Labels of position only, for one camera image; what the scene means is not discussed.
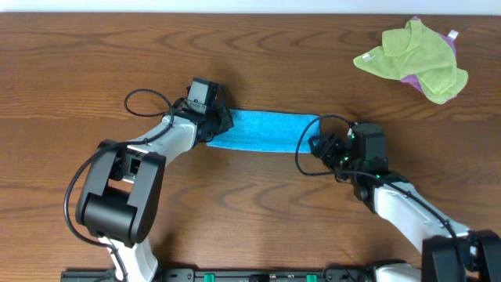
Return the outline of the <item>blue microfiber cloth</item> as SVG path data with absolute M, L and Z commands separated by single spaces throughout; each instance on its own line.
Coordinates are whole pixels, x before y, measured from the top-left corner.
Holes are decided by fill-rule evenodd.
M 262 153 L 308 154 L 308 139 L 320 134 L 313 114 L 230 110 L 234 126 L 207 145 L 220 149 Z

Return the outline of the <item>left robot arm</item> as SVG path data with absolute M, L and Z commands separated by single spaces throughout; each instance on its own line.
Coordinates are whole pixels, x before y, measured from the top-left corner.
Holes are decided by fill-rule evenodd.
M 72 191 L 87 172 L 75 221 L 87 228 L 89 244 L 104 247 L 119 281 L 153 281 L 159 262 L 148 235 L 156 218 L 165 168 L 198 143 L 233 126 L 225 103 L 180 99 L 160 123 L 139 138 L 102 141 L 70 181 Z

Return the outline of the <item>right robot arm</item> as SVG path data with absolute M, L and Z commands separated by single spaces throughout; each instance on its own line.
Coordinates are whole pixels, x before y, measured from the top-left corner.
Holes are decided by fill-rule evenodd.
M 312 154 L 337 178 L 354 187 L 355 196 L 389 221 L 421 254 L 421 268 L 397 264 L 373 270 L 378 281 L 479 281 L 500 279 L 500 238 L 491 230 L 474 231 L 450 219 L 419 195 L 403 176 L 390 172 L 382 133 L 353 132 L 347 141 L 332 134 L 309 139 Z

